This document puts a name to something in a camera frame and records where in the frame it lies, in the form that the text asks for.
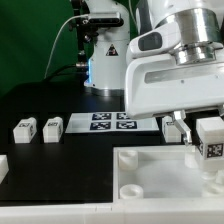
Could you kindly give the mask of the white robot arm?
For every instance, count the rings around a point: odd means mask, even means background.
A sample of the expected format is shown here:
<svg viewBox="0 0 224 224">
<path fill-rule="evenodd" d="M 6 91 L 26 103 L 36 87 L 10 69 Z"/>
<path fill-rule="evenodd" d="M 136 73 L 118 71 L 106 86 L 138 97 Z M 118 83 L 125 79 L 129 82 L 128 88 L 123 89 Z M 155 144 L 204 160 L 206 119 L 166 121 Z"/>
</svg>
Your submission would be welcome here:
<svg viewBox="0 0 224 224">
<path fill-rule="evenodd" d="M 224 0 L 140 0 L 132 14 L 112 0 L 86 4 L 100 33 L 85 87 L 123 94 L 132 119 L 170 116 L 189 143 L 185 114 L 224 104 Z"/>
</svg>

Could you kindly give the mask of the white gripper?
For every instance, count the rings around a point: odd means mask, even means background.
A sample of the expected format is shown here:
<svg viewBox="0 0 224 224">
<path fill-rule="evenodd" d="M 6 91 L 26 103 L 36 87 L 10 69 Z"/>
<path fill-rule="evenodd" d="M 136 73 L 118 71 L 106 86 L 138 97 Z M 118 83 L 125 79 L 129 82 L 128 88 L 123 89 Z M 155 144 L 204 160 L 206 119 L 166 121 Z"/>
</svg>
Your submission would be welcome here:
<svg viewBox="0 0 224 224">
<path fill-rule="evenodd" d="M 185 111 L 224 104 L 224 50 L 211 62 L 178 66 L 169 54 L 139 58 L 126 71 L 125 110 L 141 119 L 170 112 L 186 146 L 192 144 Z M 224 116 L 224 107 L 219 107 Z"/>
</svg>

